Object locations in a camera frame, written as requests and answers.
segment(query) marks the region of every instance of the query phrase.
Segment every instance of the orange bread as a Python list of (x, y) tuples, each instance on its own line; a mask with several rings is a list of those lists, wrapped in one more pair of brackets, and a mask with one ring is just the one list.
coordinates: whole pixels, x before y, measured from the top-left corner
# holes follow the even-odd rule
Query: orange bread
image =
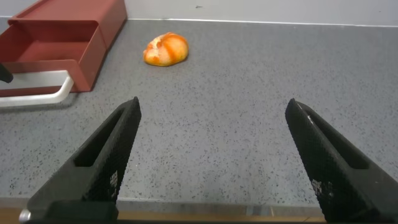
[(144, 51), (144, 61), (151, 65), (169, 66), (183, 61), (188, 55), (188, 42), (182, 36), (168, 32), (156, 37)]

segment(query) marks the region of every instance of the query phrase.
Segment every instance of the black object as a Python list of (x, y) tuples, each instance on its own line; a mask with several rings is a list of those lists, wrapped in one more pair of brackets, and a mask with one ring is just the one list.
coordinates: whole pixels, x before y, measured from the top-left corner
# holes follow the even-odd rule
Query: black object
[(120, 105), (28, 201), (31, 219), (44, 218), (53, 202), (115, 204), (140, 120), (136, 97)]
[(9, 72), (4, 65), (0, 63), (0, 80), (4, 81), (6, 83), (10, 83), (14, 79), (14, 76), (12, 76), (12, 73)]
[[(398, 222), (392, 177), (308, 106), (291, 99), (285, 116), (328, 222)], [(118, 107), (29, 200), (28, 224), (195, 223), (116, 220), (115, 201), (140, 119), (137, 98)]]
[(308, 106), (286, 120), (328, 222), (397, 222), (398, 184)]

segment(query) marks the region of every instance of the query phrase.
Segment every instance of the white wall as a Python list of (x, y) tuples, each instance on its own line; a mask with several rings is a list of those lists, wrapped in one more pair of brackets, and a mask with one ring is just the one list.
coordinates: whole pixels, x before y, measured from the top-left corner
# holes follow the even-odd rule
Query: white wall
[[(0, 0), (0, 16), (12, 16), (34, 1)], [(204, 19), (398, 26), (398, 0), (125, 1), (130, 19)]]

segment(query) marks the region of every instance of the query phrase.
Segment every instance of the gray countertop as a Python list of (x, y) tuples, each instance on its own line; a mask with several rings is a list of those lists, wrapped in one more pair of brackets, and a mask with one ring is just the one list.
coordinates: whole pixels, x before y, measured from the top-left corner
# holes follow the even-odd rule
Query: gray countertop
[[(142, 61), (164, 32), (188, 60)], [(287, 127), (311, 106), (398, 179), (398, 29), (128, 21), (94, 90), (59, 105), (0, 110), (0, 197), (30, 197), (119, 104), (142, 119), (119, 198), (318, 206)]]

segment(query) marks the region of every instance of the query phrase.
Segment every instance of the red box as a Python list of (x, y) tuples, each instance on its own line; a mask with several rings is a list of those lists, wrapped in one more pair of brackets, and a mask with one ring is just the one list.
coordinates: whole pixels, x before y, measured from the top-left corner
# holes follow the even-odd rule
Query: red box
[[(0, 63), (11, 73), (67, 70), (72, 91), (90, 91), (126, 19), (124, 0), (41, 0), (9, 20), (0, 35)], [(0, 90), (0, 96), (59, 88)]]

